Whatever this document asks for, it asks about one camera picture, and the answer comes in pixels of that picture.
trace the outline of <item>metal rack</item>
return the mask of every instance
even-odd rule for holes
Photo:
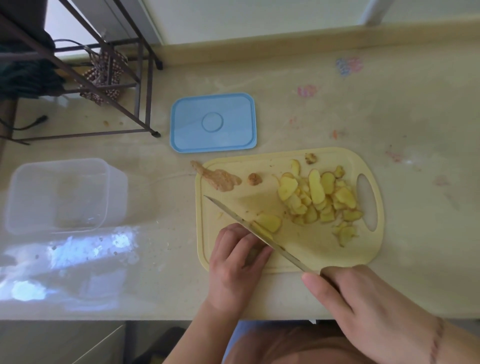
[[[49,139],[62,139],[62,138],[75,138],[79,136],[93,136],[93,135],[111,135],[111,134],[124,134],[124,133],[144,133],[149,132],[155,138],[159,138],[161,135],[159,132],[153,130],[150,127],[150,113],[151,113],[151,106],[152,106],[152,83],[153,83],[153,65],[155,63],[155,67],[158,70],[163,69],[162,61],[158,58],[158,56],[153,52],[151,46],[143,37],[142,33],[135,25],[133,19],[127,13],[126,9],[123,7],[120,0],[113,0],[115,5],[118,7],[122,15],[128,21],[132,29],[137,35],[137,38],[132,39],[123,39],[118,41],[112,42],[105,42],[101,36],[90,26],[90,24],[80,15],[80,13],[68,2],[68,0],[59,0],[62,5],[78,20],[78,22],[95,38],[98,43],[89,44],[87,45],[89,48],[102,48],[108,55],[108,82],[106,86],[95,86],[93,83],[88,81],[85,77],[79,74],[77,71],[73,69],[72,66],[66,64],[59,58],[57,58],[54,52],[66,52],[72,50],[79,50],[84,49],[83,46],[73,46],[73,47],[63,47],[55,49],[52,52],[50,49],[43,46],[40,42],[36,39],[32,38],[28,33],[26,33],[21,27],[19,27],[14,21],[9,19],[5,14],[0,12],[0,23],[2,27],[7,29],[13,36],[17,37],[19,40],[23,41],[26,45],[31,47],[34,51],[32,52],[25,52],[25,53],[4,53],[0,54],[0,61],[26,61],[26,60],[35,60],[40,58],[45,58],[55,64],[58,68],[65,71],[71,78],[73,78],[76,82],[82,85],[82,88],[77,89],[69,89],[64,90],[61,93],[56,94],[55,96],[65,95],[65,94],[74,94],[80,93],[85,91],[90,91],[102,99],[104,99],[107,103],[112,105],[117,110],[121,111],[124,115],[128,116],[138,125],[140,125],[141,129],[130,129],[130,130],[121,130],[121,131],[108,131],[108,132],[96,132],[96,133],[76,133],[76,134],[64,134],[64,135],[52,135],[52,136],[41,136],[41,137],[32,137],[32,138],[23,138],[23,139],[13,139],[11,136],[4,137],[4,139],[11,140],[16,143],[29,145],[29,142],[36,141],[36,140],[49,140]],[[127,64],[122,62],[120,57],[115,53],[113,47],[119,45],[126,45],[126,44],[136,44],[137,45],[137,54],[135,58],[129,58],[129,61],[136,60],[137,67],[136,72],[134,72],[131,68],[128,67]],[[147,90],[146,90],[146,106],[145,106],[145,121],[141,121],[139,119],[140,114],[140,92],[142,87],[142,68],[143,68],[143,61],[144,61],[144,47],[148,51],[148,67],[147,67]],[[117,64],[122,68],[122,70],[129,75],[134,82],[132,83],[125,83],[120,85],[112,85],[111,84],[111,77],[112,77],[112,66],[113,61],[117,61]],[[135,106],[134,111],[131,113],[122,105],[120,105],[117,101],[106,95],[103,91],[109,89],[122,89],[122,88],[135,88]]]

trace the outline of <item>brown clothing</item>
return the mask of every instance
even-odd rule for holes
[[[230,350],[224,364],[375,364],[336,325],[259,328]]]

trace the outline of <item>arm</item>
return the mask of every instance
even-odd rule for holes
[[[208,296],[165,364],[220,364],[228,341],[272,253],[265,246],[249,265],[250,250],[263,244],[240,224],[218,233],[210,257]]]
[[[480,362],[479,338],[428,313],[366,266],[327,267],[302,280],[347,339],[379,364]]]

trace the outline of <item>clear plastic container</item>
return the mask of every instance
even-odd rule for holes
[[[91,231],[127,213],[128,178],[103,159],[21,165],[13,174],[5,228],[14,235]]]

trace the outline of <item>bracelet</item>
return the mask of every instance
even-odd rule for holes
[[[435,337],[433,338],[432,350],[430,351],[430,364],[437,363],[438,351],[440,349],[440,342],[445,331],[445,320],[441,317],[437,317],[437,331],[435,332]]]

